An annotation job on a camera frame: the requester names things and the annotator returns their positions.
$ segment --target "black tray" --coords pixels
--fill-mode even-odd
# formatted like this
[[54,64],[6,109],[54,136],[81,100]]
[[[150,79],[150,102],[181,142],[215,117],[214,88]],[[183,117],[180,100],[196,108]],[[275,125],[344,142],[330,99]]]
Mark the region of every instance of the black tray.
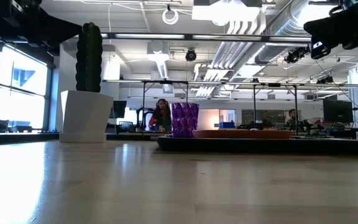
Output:
[[350,139],[196,139],[155,138],[161,151],[273,153],[273,154],[358,154],[358,140]]

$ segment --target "woman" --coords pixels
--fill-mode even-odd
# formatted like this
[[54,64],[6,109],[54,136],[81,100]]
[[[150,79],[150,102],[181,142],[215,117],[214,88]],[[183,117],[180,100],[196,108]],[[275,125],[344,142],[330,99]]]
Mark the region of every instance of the woman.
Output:
[[153,116],[150,118],[149,125],[155,125],[157,127],[156,130],[158,130],[160,126],[163,126],[165,131],[171,131],[171,110],[169,109],[168,101],[164,99],[158,100]]

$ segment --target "dark hair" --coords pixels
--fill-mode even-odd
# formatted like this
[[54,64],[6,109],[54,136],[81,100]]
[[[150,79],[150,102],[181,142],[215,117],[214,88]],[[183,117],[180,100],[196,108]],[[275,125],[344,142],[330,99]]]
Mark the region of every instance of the dark hair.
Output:
[[160,103],[160,101],[165,102],[165,112],[167,114],[169,121],[171,121],[171,109],[169,108],[168,101],[165,99],[159,99],[157,101],[157,103],[155,104],[155,110],[153,112],[154,119],[161,121],[162,114],[161,114],[160,105],[158,105]]

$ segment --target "cactus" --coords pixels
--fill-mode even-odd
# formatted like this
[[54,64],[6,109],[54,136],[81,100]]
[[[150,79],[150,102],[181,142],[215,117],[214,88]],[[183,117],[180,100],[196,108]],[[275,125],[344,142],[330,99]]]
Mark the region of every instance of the cactus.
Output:
[[84,24],[82,33],[78,35],[76,53],[75,87],[78,91],[100,92],[102,43],[99,27],[92,22]]

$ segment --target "camera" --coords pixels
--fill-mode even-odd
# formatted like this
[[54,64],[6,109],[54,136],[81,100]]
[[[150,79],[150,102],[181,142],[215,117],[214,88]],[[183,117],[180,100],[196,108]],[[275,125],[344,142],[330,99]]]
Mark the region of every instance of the camera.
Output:
[[310,53],[309,47],[297,47],[295,50],[292,50],[285,57],[284,61],[286,63],[297,63],[299,60],[305,57],[306,54]]
[[358,47],[358,1],[339,0],[329,17],[309,21],[303,28],[312,36],[312,59],[328,55],[339,44],[345,50],[354,49]]
[[186,61],[192,62],[192,61],[196,60],[196,58],[197,58],[197,54],[194,51],[194,49],[189,49],[186,54]]

